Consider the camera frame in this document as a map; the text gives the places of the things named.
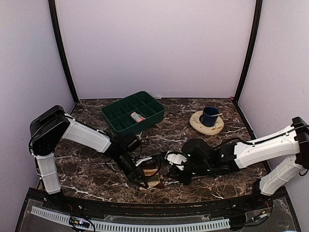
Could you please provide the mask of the cream saucer plate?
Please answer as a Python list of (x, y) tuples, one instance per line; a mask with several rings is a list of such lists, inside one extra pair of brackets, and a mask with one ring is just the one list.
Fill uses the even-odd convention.
[(197, 111), (190, 117), (189, 123), (197, 132), (208, 136), (215, 136), (224, 129), (224, 122), (220, 116), (215, 116), (214, 119), (206, 117), (203, 111)]

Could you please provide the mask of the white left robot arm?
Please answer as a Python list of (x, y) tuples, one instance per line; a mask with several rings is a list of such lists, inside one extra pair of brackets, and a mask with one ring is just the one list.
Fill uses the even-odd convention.
[(70, 140), (105, 154), (118, 165), (131, 183), (143, 189), (149, 187), (141, 162), (135, 162), (130, 156), (140, 145), (132, 133), (113, 137), (76, 120), (60, 105), (53, 106), (32, 121), (29, 129), (29, 152), (36, 160), (39, 176), (50, 195), (49, 203), (58, 211), (68, 207), (68, 199), (60, 194), (54, 155), (60, 140)]

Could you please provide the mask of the blue mug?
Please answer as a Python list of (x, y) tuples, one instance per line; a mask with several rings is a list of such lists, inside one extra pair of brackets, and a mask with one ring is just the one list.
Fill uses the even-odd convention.
[(207, 106), (203, 110), (202, 123), (206, 127), (213, 127), (217, 120), (219, 111), (211, 106)]

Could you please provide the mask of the beige sock with olive toe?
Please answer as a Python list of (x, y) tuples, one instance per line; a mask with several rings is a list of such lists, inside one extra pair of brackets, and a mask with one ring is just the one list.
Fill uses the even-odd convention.
[(160, 181), (158, 166), (156, 164), (142, 167), (145, 176), (147, 177), (148, 188), (139, 187), (139, 190), (163, 189), (164, 185)]

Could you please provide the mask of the black frame post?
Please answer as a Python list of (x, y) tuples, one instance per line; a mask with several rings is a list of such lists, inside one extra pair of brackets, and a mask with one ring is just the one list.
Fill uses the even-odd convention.
[(262, 0), (255, 1), (253, 23), (252, 23), (251, 33), (250, 33), (248, 47), (246, 51), (246, 56), (244, 59), (244, 63), (243, 63), (242, 71), (240, 74), (239, 83), (238, 83), (238, 86), (235, 92), (235, 96), (233, 97), (234, 105), (237, 105), (240, 100), (240, 97), (241, 97), (241, 94), (242, 94), (242, 91), (245, 85), (246, 77), (249, 71), (249, 67), (250, 67), (250, 63), (252, 60), (253, 51), (255, 47), (256, 37), (258, 34), (258, 28), (259, 28), (260, 17), (261, 17), (261, 12), (262, 12), (262, 5), (263, 5)]
[(70, 72), (69, 63), (67, 60), (64, 44), (62, 41), (60, 25), (59, 25), (59, 20), (57, 16), (57, 10), (56, 10), (56, 1), (48, 0), (48, 5), (49, 5), (49, 12), (50, 12), (50, 17), (52, 21), (53, 31), (54, 31), (54, 37), (56, 40), (56, 45), (57, 45), (60, 61), (62, 64), (62, 68), (65, 74), (65, 78), (66, 78), (73, 102), (74, 104), (77, 104), (79, 102), (79, 98), (78, 98), (77, 91), (73, 83), (73, 78)]

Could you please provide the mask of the pink patterned sock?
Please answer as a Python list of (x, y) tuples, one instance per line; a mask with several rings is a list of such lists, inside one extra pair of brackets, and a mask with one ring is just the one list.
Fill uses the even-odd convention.
[(140, 123), (140, 122), (142, 122), (142, 121), (145, 120), (145, 118), (144, 118), (142, 115), (138, 114), (137, 112), (131, 113), (130, 116), (131, 116), (137, 123)]

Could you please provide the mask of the black front rail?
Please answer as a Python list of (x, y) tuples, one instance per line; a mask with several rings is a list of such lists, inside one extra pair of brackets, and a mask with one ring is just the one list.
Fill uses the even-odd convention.
[(253, 202), (249, 195), (206, 202), (163, 204), (115, 203), (88, 200), (66, 195), (63, 196), (63, 198), (80, 213), (89, 215), (99, 213), (121, 215), (180, 215), (204, 212), (232, 214), (267, 208), (267, 205), (264, 201)]

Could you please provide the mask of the black left frame post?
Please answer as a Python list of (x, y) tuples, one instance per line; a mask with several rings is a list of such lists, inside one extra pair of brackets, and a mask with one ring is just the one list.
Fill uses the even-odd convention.
[(59, 20), (57, 16), (57, 10), (56, 10), (56, 1), (48, 0), (48, 5), (49, 5), (49, 12), (50, 12), (50, 17), (52, 21), (53, 31), (54, 31), (54, 37), (56, 40), (56, 45), (57, 45), (60, 61), (62, 64), (62, 68), (65, 74), (65, 78), (66, 78), (73, 102), (74, 104), (77, 104), (79, 102), (79, 98), (78, 98), (77, 91), (73, 83), (73, 78), (70, 72), (69, 63), (67, 60), (64, 44), (62, 41), (60, 25), (59, 25)]

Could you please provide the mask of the black right frame post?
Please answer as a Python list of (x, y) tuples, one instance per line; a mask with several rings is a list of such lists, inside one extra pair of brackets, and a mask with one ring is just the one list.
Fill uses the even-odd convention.
[(240, 74), (239, 83), (238, 83), (238, 86), (235, 92), (235, 96), (233, 97), (234, 105), (237, 105), (240, 100), (240, 97), (241, 97), (241, 94), (242, 94), (242, 91), (245, 85), (246, 77), (249, 71), (249, 67), (250, 67), (250, 63), (252, 60), (253, 51), (255, 47), (256, 37), (258, 34), (258, 28), (259, 28), (260, 17), (261, 17), (261, 12), (262, 12), (262, 5), (263, 5), (262, 0), (255, 1), (253, 23), (252, 23), (251, 33), (250, 33), (248, 47), (246, 51), (246, 56), (244, 59), (244, 63), (243, 63), (242, 71)]

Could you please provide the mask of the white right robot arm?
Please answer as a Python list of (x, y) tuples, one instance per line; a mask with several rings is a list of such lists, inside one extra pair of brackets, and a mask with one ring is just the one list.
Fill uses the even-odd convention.
[(202, 139), (190, 139), (180, 153), (167, 151), (163, 159), (172, 166), (168, 177), (188, 185), (195, 175), (226, 175), (282, 156), (285, 159), (253, 185), (246, 205), (256, 210), (265, 196), (273, 195), (297, 174), (304, 176), (309, 171), (309, 126), (302, 118), (295, 117), (281, 131), (249, 142), (233, 138), (214, 148)]

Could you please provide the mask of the green compartment tray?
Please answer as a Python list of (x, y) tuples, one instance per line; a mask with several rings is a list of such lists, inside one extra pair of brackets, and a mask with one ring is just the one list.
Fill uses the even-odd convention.
[(165, 106), (146, 91), (122, 98), (101, 109), (110, 129), (117, 136), (138, 134), (161, 122)]

